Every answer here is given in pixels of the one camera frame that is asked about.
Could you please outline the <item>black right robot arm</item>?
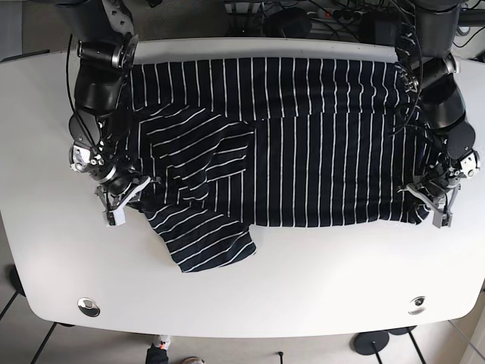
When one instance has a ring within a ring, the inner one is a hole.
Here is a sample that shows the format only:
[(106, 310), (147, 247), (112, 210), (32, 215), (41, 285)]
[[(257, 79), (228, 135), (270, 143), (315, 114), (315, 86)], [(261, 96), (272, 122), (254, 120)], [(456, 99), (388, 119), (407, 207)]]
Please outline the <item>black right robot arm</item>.
[(73, 139), (69, 162), (73, 171), (88, 174), (105, 208), (110, 226), (125, 222), (125, 207), (137, 203), (151, 183), (136, 170), (116, 139), (127, 127), (117, 121), (130, 99), (128, 81), (139, 37), (133, 16), (122, 1), (55, 1), (77, 41), (80, 66), (67, 97), (73, 112), (68, 127)]

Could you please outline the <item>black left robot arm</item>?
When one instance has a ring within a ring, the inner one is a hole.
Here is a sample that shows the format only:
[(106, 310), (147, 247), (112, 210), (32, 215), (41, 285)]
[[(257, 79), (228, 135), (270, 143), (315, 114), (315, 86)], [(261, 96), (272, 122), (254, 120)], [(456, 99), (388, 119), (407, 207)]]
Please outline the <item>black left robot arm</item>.
[(462, 180), (480, 170), (476, 133), (454, 78), (459, 62), (451, 52), (460, 17), (475, 13), (462, 1), (392, 4), (399, 14), (396, 69), (410, 98), (396, 109), (393, 133), (410, 127), (424, 140), (418, 170), (402, 190), (433, 212), (435, 226), (450, 226)]

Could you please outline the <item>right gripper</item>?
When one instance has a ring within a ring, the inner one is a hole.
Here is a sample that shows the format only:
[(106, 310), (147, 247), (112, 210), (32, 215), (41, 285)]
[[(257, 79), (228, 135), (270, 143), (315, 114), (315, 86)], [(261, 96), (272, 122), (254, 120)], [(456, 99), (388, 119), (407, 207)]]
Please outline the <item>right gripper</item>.
[(143, 190), (154, 184), (150, 176), (137, 174), (115, 175), (100, 183), (95, 194), (100, 199), (105, 216), (124, 216), (124, 209), (140, 204)]

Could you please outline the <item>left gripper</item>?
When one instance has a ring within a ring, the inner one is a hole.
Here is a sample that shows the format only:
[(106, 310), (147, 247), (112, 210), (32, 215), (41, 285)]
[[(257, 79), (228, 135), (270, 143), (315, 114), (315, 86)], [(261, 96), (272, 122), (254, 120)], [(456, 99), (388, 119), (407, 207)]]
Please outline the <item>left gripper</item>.
[(411, 195), (410, 218), (425, 218), (430, 212), (434, 216), (451, 218), (451, 208), (460, 190), (460, 183), (443, 187), (436, 182), (426, 182), (402, 185), (396, 192)]

